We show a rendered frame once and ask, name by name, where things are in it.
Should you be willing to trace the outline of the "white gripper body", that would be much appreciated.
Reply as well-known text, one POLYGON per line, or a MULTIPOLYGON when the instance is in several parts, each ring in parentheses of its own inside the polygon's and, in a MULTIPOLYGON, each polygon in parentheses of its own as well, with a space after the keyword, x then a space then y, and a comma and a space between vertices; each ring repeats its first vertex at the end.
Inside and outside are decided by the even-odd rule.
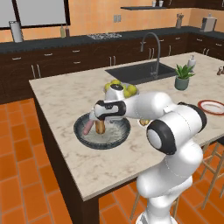
POLYGON ((99 104, 95 104, 89 113, 89 119, 93 121, 100 121, 102 115, 102 107, 99 104))

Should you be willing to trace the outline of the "brown bun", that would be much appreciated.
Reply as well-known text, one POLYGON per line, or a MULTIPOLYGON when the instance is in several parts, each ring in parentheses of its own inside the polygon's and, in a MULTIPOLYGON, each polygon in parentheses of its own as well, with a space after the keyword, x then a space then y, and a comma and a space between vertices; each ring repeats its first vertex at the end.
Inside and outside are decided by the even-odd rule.
POLYGON ((104 124, 104 121, 96 121, 95 122, 95 131, 98 134, 104 134, 105 133, 105 124, 104 124))

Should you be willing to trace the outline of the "pink sausage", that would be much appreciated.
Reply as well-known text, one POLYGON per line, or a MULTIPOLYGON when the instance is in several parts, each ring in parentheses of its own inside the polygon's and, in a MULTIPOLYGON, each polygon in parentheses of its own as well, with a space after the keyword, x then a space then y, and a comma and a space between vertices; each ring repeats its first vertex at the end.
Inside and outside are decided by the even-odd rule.
POLYGON ((94 124, 94 121, 93 120, 89 120, 86 124, 86 126, 84 127, 84 130, 83 130, 83 135, 87 135, 88 132, 91 130, 92 126, 94 124))

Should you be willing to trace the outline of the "dark sink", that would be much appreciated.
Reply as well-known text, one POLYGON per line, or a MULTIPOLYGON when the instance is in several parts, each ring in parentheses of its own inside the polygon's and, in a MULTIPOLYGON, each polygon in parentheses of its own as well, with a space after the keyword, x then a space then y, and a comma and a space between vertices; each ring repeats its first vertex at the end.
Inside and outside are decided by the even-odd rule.
POLYGON ((132 85, 161 80, 176 75, 174 68, 171 68, 162 63, 160 63, 158 66, 158 74, 155 74, 155 69, 155 62, 146 62, 134 66, 123 66, 119 68, 108 69, 107 73, 123 83, 129 83, 132 85))

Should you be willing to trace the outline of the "dark wooden kitchen island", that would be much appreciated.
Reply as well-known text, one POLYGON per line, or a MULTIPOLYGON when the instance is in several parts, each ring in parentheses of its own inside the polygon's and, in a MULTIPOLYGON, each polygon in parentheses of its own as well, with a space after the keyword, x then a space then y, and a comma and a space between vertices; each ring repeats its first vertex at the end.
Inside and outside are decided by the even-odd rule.
MULTIPOLYGON (((197 105, 201 100, 224 103, 224 61, 196 52, 164 57, 168 67, 183 66, 191 55, 196 73, 185 91, 174 87, 175 77, 138 85, 140 93, 166 92, 174 102, 197 105)), ((74 123, 104 98, 104 85, 114 78, 107 69, 142 64, 144 61, 31 80, 45 149, 73 224, 100 224, 98 199, 133 181, 140 172, 159 163, 164 154, 153 149, 145 129, 129 119, 127 140, 111 150, 93 150, 74 134, 74 123)), ((224 115, 206 115, 207 126, 193 139, 200 146, 224 135, 224 115)))

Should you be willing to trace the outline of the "steel hob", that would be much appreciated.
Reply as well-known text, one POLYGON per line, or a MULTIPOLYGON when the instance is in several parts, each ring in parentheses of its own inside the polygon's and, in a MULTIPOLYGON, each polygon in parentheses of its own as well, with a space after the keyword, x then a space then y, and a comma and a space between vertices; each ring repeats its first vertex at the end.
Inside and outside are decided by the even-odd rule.
POLYGON ((122 37, 120 33, 111 32, 111 33, 96 33, 87 35, 94 40, 103 40, 103 39, 119 39, 122 37))

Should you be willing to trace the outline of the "grey curved tap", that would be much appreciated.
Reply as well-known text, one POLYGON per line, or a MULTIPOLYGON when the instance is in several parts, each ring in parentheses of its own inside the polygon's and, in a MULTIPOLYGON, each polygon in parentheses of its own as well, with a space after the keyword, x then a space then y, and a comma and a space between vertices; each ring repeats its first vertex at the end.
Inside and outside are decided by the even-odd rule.
POLYGON ((159 71, 159 60, 160 60, 160 53, 161 53, 161 45, 160 45, 158 35, 155 34, 154 32, 148 31, 143 36, 143 39, 142 39, 142 42, 141 42, 141 47, 140 47, 140 52, 141 53, 144 51, 144 42, 145 42, 145 39, 146 39, 147 36, 153 36, 157 41, 157 61, 156 61, 155 68, 152 71, 150 71, 149 73, 146 73, 144 75, 144 77, 146 79, 149 79, 150 77, 153 77, 154 79, 156 79, 158 77, 158 71, 159 71))

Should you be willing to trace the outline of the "green plant in grey pot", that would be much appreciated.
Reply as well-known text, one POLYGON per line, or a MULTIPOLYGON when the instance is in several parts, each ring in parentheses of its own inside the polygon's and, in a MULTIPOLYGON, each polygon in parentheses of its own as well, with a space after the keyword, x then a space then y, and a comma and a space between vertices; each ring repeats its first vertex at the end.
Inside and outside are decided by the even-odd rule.
POLYGON ((180 91, 186 90, 190 78, 194 76, 193 68, 187 65, 184 66, 177 65, 175 71, 177 75, 175 78, 174 87, 180 91))

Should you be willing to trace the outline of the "wooden stool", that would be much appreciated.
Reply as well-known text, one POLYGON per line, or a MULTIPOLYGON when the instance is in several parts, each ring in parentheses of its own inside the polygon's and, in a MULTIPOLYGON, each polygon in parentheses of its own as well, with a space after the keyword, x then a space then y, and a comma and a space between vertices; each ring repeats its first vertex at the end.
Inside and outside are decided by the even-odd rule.
MULTIPOLYGON (((136 193, 136 197, 135 197, 135 201, 134 201, 134 205, 132 207, 132 210, 131 210, 131 214, 130 214, 130 217, 129 219, 132 220, 133 219, 133 216, 134 216, 134 213, 136 211, 136 208, 137 208, 137 203, 140 199, 140 194, 137 192, 136 193)), ((176 218, 176 215, 177 215, 177 211, 178 211, 178 205, 179 205, 179 197, 177 197, 173 203, 171 204, 171 206, 173 207, 173 213, 172 213, 172 218, 175 219, 176 218)))
POLYGON ((210 196, 210 194, 211 194, 211 192, 214 188, 215 182, 218 179, 224 177, 224 172, 221 173, 221 167, 223 166, 223 163, 224 163, 224 152, 222 152, 222 153, 218 152, 218 147, 221 146, 221 145, 224 146, 224 136, 219 138, 216 141, 216 145, 214 146, 214 149, 213 149, 213 152, 211 153, 211 155, 202 160, 202 164, 205 166, 205 169, 203 170, 203 172, 200 176, 200 179, 203 179, 207 170, 209 170, 213 174, 213 179, 212 179, 212 182, 209 186, 208 192, 206 193, 206 197, 205 197, 205 200, 202 204, 201 209, 204 209, 206 207, 207 201, 208 201, 209 196, 210 196), (211 162, 212 162, 214 157, 217 157, 220 160, 220 162, 218 163, 216 168, 213 168, 211 166, 211 162))

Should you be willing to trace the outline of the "white soap dispenser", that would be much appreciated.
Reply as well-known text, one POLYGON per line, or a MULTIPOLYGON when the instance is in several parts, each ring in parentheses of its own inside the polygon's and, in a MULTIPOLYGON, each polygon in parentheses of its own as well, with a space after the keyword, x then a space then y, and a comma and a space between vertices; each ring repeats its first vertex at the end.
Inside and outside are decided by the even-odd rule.
POLYGON ((193 72, 193 69, 196 65, 196 59, 194 58, 194 56, 192 56, 187 63, 187 66, 191 68, 191 73, 193 72))

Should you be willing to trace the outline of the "black-framed window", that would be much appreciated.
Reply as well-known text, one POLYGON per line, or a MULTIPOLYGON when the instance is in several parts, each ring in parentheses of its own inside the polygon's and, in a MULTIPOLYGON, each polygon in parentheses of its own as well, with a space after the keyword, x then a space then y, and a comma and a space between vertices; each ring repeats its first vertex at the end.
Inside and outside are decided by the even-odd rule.
POLYGON ((68 0, 0 0, 0 30, 10 21, 22 28, 70 25, 68 0))

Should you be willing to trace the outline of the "grey utensil pot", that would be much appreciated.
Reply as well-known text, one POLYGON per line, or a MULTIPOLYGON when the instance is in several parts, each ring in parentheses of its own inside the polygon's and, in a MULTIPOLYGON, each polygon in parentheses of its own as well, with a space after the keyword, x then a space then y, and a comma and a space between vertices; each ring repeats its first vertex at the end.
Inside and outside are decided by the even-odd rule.
POLYGON ((176 22, 177 29, 181 28, 183 17, 184 17, 184 14, 182 13, 177 14, 177 22, 176 22))

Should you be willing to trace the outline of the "short dark cupboard run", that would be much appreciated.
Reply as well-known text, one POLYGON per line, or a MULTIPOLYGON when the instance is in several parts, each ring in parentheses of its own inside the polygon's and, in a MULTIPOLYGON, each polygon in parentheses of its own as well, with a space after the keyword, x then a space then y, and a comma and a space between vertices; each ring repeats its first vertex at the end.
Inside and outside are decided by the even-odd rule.
POLYGON ((224 60, 224 39, 190 33, 188 35, 186 51, 188 53, 201 53, 218 60, 224 60))

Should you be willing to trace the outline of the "dark wall shelf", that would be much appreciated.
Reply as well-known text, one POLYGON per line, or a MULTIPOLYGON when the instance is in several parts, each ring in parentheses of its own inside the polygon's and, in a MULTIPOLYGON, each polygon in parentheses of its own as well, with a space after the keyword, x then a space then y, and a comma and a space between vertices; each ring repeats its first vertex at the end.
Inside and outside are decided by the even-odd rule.
POLYGON ((168 9, 168 7, 159 7, 159 6, 123 6, 121 7, 122 10, 127 11, 150 11, 150 10, 163 10, 168 9))

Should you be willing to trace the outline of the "dark wall cupboards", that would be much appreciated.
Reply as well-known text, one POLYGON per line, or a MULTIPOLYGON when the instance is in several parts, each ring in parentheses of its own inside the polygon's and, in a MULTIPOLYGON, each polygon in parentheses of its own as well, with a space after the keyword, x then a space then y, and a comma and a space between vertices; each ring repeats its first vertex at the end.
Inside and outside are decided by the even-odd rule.
POLYGON ((224 0, 165 0, 168 8, 199 8, 224 11, 224 0))

